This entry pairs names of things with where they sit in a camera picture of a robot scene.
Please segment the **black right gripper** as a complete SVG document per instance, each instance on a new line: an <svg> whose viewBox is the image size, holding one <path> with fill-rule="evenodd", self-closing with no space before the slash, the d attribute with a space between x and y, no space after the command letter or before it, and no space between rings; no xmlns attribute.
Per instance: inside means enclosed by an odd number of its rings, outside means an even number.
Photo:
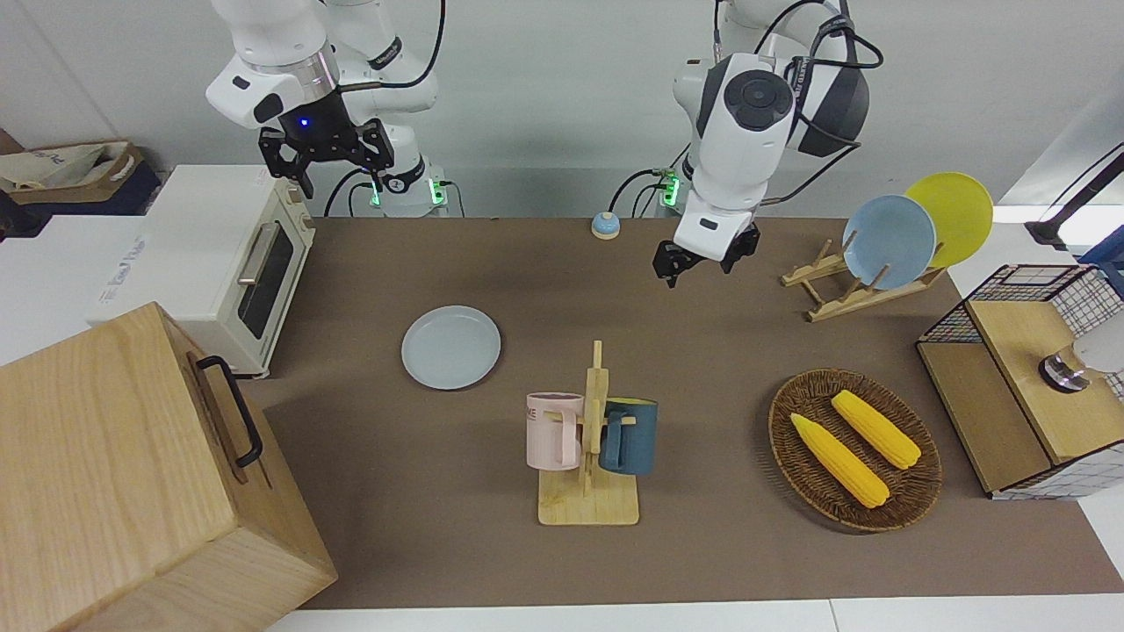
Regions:
<svg viewBox="0 0 1124 632"><path fill-rule="evenodd" d="M378 118L355 124L339 90L312 103L298 105L281 112L280 97L270 94L260 111L277 112L280 128L259 130L259 148L271 177L285 177L299 186L306 200L312 200L312 180L306 168L312 162L346 161L370 173L372 186L386 190L386 172L395 164L395 148L386 125Z"/></svg>

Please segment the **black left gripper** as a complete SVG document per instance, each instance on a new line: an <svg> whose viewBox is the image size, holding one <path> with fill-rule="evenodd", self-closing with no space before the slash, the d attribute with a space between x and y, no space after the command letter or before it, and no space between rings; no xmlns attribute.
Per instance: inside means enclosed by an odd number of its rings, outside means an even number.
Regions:
<svg viewBox="0 0 1124 632"><path fill-rule="evenodd" d="M738 260L754 255L760 237L761 232L756 227L756 224L752 222L747 225L746 231L738 233L738 236L731 241L724 258L717 260L723 276L729 276ZM689 249L679 247L674 241L663 240L658 244L658 252L655 252L652 260L652 268L654 268L655 276L659 279L667 281L667 288L674 289L679 276L682 276L687 269L692 269L703 261L708 261L708 259L689 251Z"/></svg>

